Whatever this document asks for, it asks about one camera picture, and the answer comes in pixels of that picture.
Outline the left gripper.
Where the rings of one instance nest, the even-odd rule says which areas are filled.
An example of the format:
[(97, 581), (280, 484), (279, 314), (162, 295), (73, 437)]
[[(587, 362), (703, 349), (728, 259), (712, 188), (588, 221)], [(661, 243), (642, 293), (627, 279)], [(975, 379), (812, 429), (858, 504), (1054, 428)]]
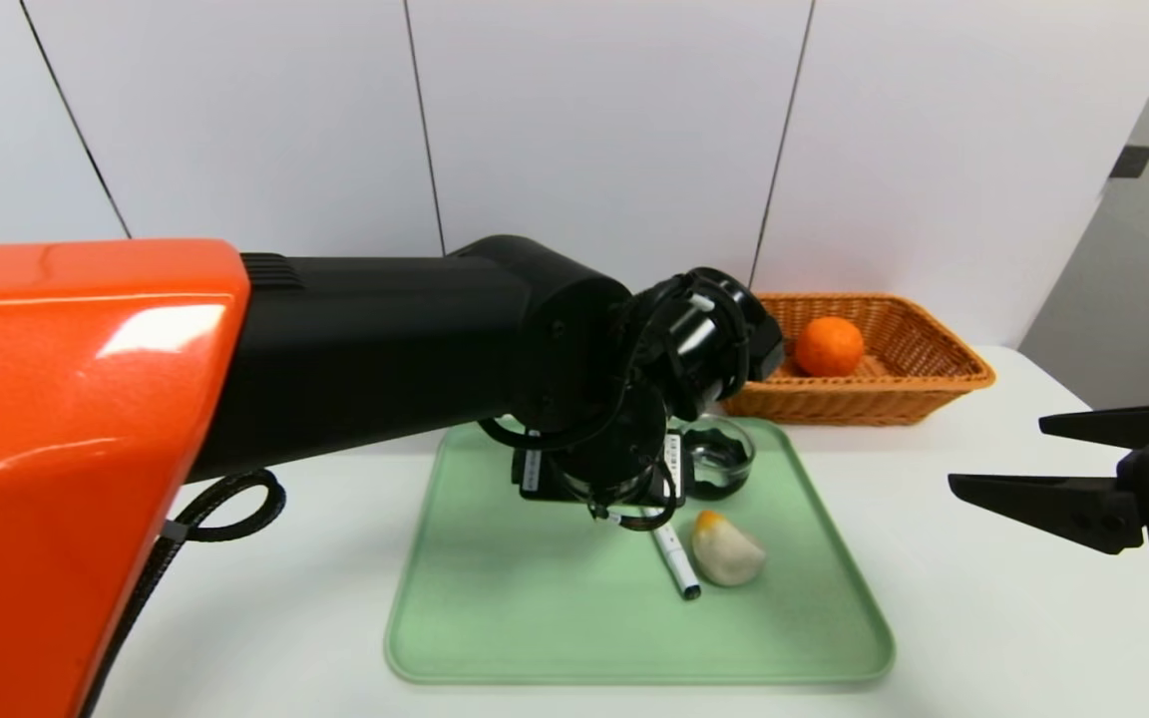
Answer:
[(651, 468), (629, 482), (610, 488), (593, 488), (560, 468), (553, 453), (515, 450), (512, 482), (520, 497), (540, 502), (574, 502), (587, 504), (597, 500), (603, 505), (664, 509), (670, 502), (677, 508), (687, 504), (687, 455), (683, 453), (683, 433), (668, 429), (658, 460)]

